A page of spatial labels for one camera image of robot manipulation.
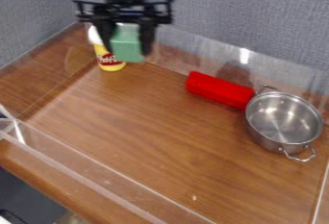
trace green object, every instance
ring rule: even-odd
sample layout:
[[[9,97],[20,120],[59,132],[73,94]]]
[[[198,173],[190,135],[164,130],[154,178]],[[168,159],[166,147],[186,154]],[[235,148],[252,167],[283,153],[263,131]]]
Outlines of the green object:
[[[111,46],[117,61],[141,62],[144,56],[139,42],[139,25],[116,24],[115,34],[111,38]]]

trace wooden table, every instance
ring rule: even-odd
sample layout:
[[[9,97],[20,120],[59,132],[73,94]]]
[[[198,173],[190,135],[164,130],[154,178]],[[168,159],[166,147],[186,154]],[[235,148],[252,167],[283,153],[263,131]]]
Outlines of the wooden table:
[[[310,223],[327,162],[327,129],[314,143],[315,159],[293,162],[252,143],[243,112],[188,93],[184,79],[149,63],[129,63],[116,73],[89,64],[37,105],[16,112],[215,223]],[[0,163],[92,223],[147,223],[5,141]]]

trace metal pot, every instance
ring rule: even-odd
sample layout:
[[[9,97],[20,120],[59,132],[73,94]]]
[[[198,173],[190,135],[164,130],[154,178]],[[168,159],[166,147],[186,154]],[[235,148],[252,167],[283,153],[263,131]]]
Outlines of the metal pot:
[[[307,162],[315,152],[311,147],[314,139],[322,132],[322,119],[314,106],[301,97],[274,91],[265,85],[246,106],[247,129],[254,142],[271,152],[282,153],[291,160]],[[291,155],[311,150],[311,155],[297,158]]]

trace pot handle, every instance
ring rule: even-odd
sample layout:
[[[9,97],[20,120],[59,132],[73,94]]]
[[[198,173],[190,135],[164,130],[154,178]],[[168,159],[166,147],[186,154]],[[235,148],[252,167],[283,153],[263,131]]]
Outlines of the pot handle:
[[[283,154],[286,155],[286,157],[287,157],[289,159],[295,160],[295,161],[298,161],[298,162],[307,162],[311,158],[315,157],[315,151],[314,151],[314,149],[313,149],[313,147],[311,147],[310,145],[306,145],[305,148],[310,148],[310,150],[311,150],[311,152],[313,152],[313,154],[311,154],[306,159],[299,159],[299,158],[297,158],[297,157],[291,157],[291,156],[287,154],[287,152],[285,151],[285,149],[283,149],[282,147],[279,148],[279,151],[283,152]]]
[[[259,95],[259,94],[262,93],[262,91],[263,91],[265,88],[278,90],[277,88],[274,88],[274,87],[271,87],[271,86],[269,86],[269,85],[265,84],[265,85],[262,85],[260,88],[258,88],[258,89],[254,91],[255,95]]]

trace red object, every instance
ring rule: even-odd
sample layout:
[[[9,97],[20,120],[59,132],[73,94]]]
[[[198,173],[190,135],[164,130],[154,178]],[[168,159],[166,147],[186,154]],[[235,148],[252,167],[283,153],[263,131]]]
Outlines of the red object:
[[[246,109],[254,90],[226,82],[210,75],[191,71],[186,80],[186,89],[240,110]]]

